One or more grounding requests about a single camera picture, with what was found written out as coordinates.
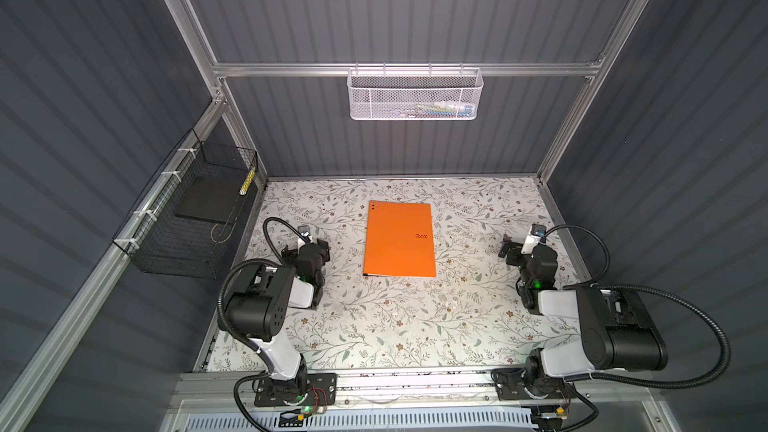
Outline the orange folder black inside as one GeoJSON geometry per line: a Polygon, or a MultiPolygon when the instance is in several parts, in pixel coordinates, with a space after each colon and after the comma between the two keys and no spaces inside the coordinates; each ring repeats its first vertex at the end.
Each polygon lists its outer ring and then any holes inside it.
{"type": "Polygon", "coordinates": [[[363,274],[437,277],[430,204],[386,201],[369,203],[363,274]]]}

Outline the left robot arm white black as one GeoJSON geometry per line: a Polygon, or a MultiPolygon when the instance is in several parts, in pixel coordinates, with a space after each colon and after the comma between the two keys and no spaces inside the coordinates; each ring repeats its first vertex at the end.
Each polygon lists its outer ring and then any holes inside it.
{"type": "Polygon", "coordinates": [[[330,246],[310,241],[288,249],[284,258],[284,263],[254,258],[236,264],[219,291],[216,314],[221,330],[261,358],[267,380],[301,395],[308,385],[306,360],[283,326],[290,310],[319,305],[330,246]]]}

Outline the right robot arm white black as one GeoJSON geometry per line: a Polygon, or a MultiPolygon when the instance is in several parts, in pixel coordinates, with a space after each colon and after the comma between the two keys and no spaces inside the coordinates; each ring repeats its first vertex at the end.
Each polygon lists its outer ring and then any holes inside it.
{"type": "Polygon", "coordinates": [[[572,319],[579,339],[533,349],[520,383],[534,398],[545,398],[569,376],[601,371],[663,369],[668,352],[639,294],[590,285],[555,287],[557,253],[547,245],[504,237],[499,256],[519,269],[515,290],[523,307],[548,319],[572,319]]]}

